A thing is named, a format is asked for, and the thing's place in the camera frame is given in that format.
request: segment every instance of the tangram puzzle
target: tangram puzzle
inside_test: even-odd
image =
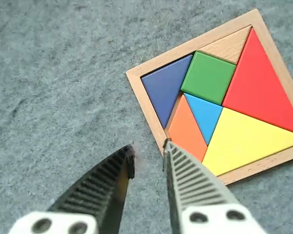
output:
[[[293,159],[293,80],[258,10],[127,71],[166,138],[226,184]]]

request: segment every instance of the gray carpet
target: gray carpet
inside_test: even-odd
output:
[[[127,143],[122,234],[169,234],[161,156],[125,71],[259,8],[293,77],[293,0],[0,0],[0,234]],[[293,234],[293,161],[230,186]]]

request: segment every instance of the gripper jaw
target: gripper jaw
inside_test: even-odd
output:
[[[180,233],[179,222],[187,207],[239,203],[201,162],[170,140],[165,142],[163,160],[174,234]]]

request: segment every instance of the exposed wood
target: exposed wood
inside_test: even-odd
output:
[[[200,48],[200,51],[237,64],[250,29],[251,26],[243,28],[229,36]]]
[[[165,132],[166,132],[166,136],[167,137],[169,137],[168,129],[170,127],[170,124],[171,124],[172,119],[174,118],[174,115],[175,115],[175,112],[176,112],[176,109],[177,109],[177,106],[179,104],[179,101],[180,101],[181,96],[182,96],[182,92],[179,92],[178,97],[177,97],[176,102],[175,102],[175,105],[174,105],[174,108],[172,109],[172,112],[170,114],[170,117],[169,117],[167,126],[165,128]]]
[[[269,34],[259,11],[254,9],[126,72],[131,87],[143,110],[161,153],[163,153],[162,148],[167,135],[165,134],[165,131],[154,111],[152,103],[148,98],[141,82],[141,77],[183,56],[193,53],[194,51],[201,50],[212,43],[217,41],[220,43],[221,39],[223,39],[222,43],[224,43],[224,41],[226,41],[225,37],[230,37],[231,34],[238,33],[240,30],[249,29],[250,26],[252,26],[256,31],[256,34],[259,37],[259,40],[262,43],[291,104],[293,105],[293,80],[291,75],[283,62],[282,57],[271,35]],[[293,159],[293,147],[221,175],[219,178],[223,180],[224,183],[230,184],[291,159]]]
[[[276,153],[274,155],[265,157],[256,162],[250,163],[246,166],[240,167],[231,172],[220,175],[218,178],[222,180],[225,184],[231,184],[238,180],[247,178],[251,175],[254,175],[256,173],[259,173],[269,168],[272,168],[274,166],[277,166],[281,163],[290,161],[292,159],[293,159],[293,146],[279,153]]]
[[[128,70],[128,73],[141,77],[183,56],[191,54],[192,52],[199,50],[208,44],[211,44],[221,38],[235,33],[236,31],[248,27],[252,25],[254,16],[257,16],[256,12],[258,12],[258,10],[255,9],[235,19],[232,19],[227,23],[224,23],[194,39],[191,39],[155,58],[152,58]]]

